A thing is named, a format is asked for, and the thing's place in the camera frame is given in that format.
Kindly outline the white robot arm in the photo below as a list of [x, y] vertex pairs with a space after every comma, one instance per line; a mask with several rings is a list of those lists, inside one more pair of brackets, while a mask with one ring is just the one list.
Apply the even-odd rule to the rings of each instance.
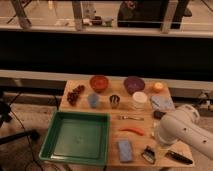
[[165, 114], [154, 129], [155, 140], [168, 147], [178, 140], [213, 158], [213, 134], [197, 126], [199, 112], [185, 104]]

